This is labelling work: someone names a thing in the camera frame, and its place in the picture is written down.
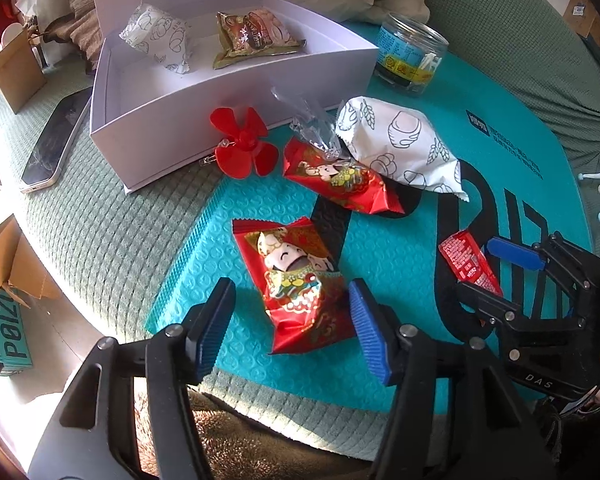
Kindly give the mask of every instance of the red snack package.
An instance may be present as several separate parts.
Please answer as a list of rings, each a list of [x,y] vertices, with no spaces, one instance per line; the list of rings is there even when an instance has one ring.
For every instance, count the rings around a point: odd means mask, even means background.
[[[374,170],[353,159],[327,162],[313,146],[295,137],[285,146],[283,174],[346,209],[404,213],[398,196]]]
[[[273,323],[272,354],[301,354],[355,336],[342,275],[313,223],[234,220],[234,237]]]
[[[469,231],[458,231],[442,242],[438,249],[461,282],[475,285],[502,296],[502,289],[484,254]]]

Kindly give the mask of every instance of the white wrapper with line drawings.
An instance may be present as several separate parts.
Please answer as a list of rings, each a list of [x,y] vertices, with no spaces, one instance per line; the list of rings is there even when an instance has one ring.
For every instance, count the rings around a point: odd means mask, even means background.
[[[460,162],[422,112],[354,97],[338,114],[336,134],[353,158],[372,170],[401,184],[469,201]]]
[[[190,25],[149,4],[140,4],[120,38],[177,74],[189,71]]]

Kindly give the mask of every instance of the plastic jar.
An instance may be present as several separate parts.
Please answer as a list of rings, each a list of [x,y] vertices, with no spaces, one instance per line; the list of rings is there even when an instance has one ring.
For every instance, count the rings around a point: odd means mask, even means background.
[[[420,95],[446,54],[449,42],[423,23],[390,12],[378,32],[376,74],[412,95]]]

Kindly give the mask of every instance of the red fan propeller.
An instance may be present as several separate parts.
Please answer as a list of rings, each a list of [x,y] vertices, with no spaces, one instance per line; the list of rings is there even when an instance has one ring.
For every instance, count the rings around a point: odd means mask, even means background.
[[[216,147],[216,161],[224,174],[232,178],[247,178],[251,174],[251,161],[258,176],[271,173],[278,162],[278,149],[266,137],[267,127],[256,110],[249,108],[244,126],[235,121],[231,108],[216,108],[209,117],[211,124],[224,133],[230,144]]]

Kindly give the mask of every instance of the open white box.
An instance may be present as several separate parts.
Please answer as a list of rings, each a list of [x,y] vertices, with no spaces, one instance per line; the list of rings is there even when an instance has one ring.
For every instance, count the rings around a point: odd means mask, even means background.
[[[269,126],[293,112],[278,102],[272,86],[312,95],[325,108],[364,94],[378,55],[350,30],[283,0],[144,0],[186,20],[194,47],[190,71],[176,74],[119,38],[141,0],[95,0],[105,38],[91,103],[91,138],[127,192],[213,151],[222,134],[209,122],[218,107],[231,107],[238,121],[254,107]],[[213,70],[221,51],[216,12],[271,10],[303,53],[259,57]]]

